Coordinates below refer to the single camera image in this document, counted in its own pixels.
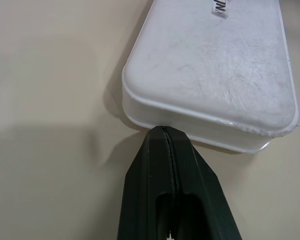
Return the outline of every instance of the clamp jaw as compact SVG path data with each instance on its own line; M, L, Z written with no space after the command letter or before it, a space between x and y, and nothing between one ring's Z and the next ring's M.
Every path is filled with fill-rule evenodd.
M241 240L216 174L182 131L150 130L124 182L118 240Z

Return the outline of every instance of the white plastic tray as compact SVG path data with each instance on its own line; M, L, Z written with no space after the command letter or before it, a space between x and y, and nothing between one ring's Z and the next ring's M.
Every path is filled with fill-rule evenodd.
M291 132L299 111L278 0L155 0L122 72L137 125L255 153Z

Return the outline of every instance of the beige surface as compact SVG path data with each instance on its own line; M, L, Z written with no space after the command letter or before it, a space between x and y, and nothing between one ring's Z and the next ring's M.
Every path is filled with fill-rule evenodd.
M0 240L116 239L146 133L121 70L150 5L0 0ZM300 108L300 0L281 5ZM244 240L300 239L300 127L255 155L195 144Z

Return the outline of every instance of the plastic container lid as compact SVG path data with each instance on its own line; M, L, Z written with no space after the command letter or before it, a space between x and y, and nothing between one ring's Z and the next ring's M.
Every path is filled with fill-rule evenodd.
M145 106L247 134L291 132L299 112L278 0L231 0L227 17L212 14L213 5L155 0L123 70L123 91Z

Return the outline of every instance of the black plastic clamp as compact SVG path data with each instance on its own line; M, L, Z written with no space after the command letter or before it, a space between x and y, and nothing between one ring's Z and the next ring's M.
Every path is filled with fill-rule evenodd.
M218 177L182 131L150 130L124 182L118 240L241 240Z

